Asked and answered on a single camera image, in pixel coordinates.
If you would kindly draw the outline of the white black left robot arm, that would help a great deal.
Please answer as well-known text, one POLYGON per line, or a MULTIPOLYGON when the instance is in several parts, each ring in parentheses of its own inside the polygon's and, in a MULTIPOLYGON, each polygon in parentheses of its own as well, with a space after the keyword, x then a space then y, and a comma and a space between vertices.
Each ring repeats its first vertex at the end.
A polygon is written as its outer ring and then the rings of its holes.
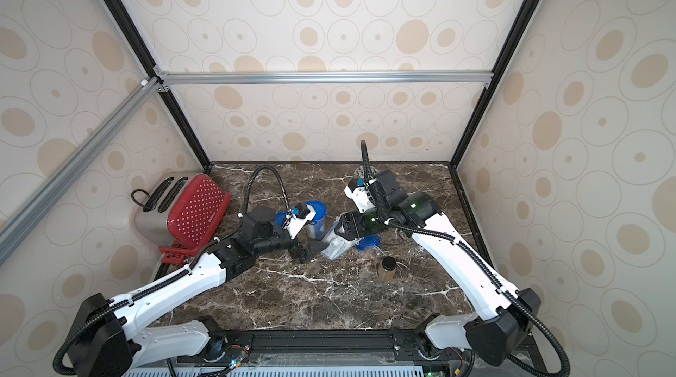
POLYGON ((192 262, 144 287, 107 300, 95 294, 77 312, 52 368, 65 376, 123 376, 133 368, 174 356, 193 356, 225 341, 209 318, 152 329, 157 319, 195 296, 233 280, 265 254, 286 250, 306 263, 325 243, 297 236, 316 211, 308 203, 287 205, 282 223, 267 207, 250 209, 245 199, 239 225, 198 250, 192 262))

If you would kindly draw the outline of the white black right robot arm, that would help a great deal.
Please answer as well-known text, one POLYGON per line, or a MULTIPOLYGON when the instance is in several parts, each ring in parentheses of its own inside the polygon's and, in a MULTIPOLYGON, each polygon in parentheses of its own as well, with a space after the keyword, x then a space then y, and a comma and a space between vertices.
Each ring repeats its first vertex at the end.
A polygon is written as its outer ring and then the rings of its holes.
POLYGON ((474 308, 471 314, 439 315, 426 322, 420 337, 424 355, 447 348, 468 349, 491 366, 509 360, 540 376, 540 370, 513 353, 532 329, 538 329, 559 359, 556 375, 570 375, 567 353, 537 316, 542 304, 538 294, 517 288, 482 259, 427 193, 408 194, 388 169, 373 173, 366 142, 360 146, 363 175, 345 189, 356 209, 343 213, 325 236, 324 257, 335 260, 368 236, 388 228, 400 230, 438 261, 474 308))

